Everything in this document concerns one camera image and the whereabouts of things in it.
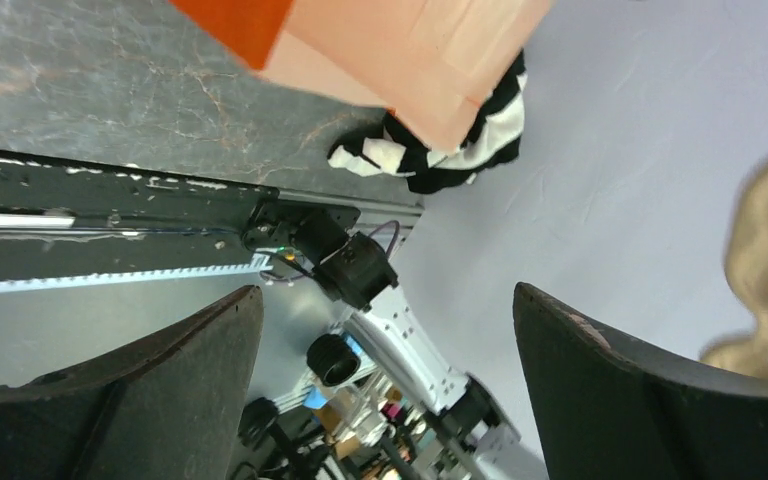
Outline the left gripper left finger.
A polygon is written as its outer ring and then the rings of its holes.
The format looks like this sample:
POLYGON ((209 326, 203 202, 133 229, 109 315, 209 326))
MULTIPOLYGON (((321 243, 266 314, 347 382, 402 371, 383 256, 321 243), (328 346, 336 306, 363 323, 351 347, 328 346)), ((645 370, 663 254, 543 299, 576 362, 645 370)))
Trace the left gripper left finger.
POLYGON ((262 335, 242 287, 109 353, 0 387, 0 479, 222 479, 262 335))

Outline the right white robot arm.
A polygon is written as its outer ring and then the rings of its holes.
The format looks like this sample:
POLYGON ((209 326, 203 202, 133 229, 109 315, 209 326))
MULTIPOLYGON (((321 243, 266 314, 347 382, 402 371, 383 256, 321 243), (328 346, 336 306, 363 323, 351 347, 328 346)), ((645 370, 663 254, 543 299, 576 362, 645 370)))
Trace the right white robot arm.
POLYGON ((392 237, 381 245, 371 235, 349 232, 344 218, 308 213, 290 226, 289 243, 310 262, 309 277, 351 308, 349 335, 421 409, 443 452, 468 478, 525 478, 517 429, 479 380, 441 354, 409 305, 390 263, 399 223, 385 223, 392 237))

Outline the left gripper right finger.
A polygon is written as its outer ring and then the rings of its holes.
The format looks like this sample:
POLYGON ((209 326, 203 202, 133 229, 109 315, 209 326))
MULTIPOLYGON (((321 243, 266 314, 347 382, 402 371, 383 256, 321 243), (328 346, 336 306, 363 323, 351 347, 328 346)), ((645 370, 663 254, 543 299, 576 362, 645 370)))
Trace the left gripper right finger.
POLYGON ((768 380, 684 358, 528 283, 515 336, 553 479, 768 479, 768 380))

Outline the orange paper bag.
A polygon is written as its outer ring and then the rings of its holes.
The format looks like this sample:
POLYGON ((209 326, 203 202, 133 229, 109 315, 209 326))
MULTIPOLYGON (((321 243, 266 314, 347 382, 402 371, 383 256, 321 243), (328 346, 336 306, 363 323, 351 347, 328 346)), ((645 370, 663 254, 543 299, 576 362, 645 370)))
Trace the orange paper bag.
POLYGON ((455 150, 550 10, 547 0, 177 0, 256 76, 390 110, 455 150))

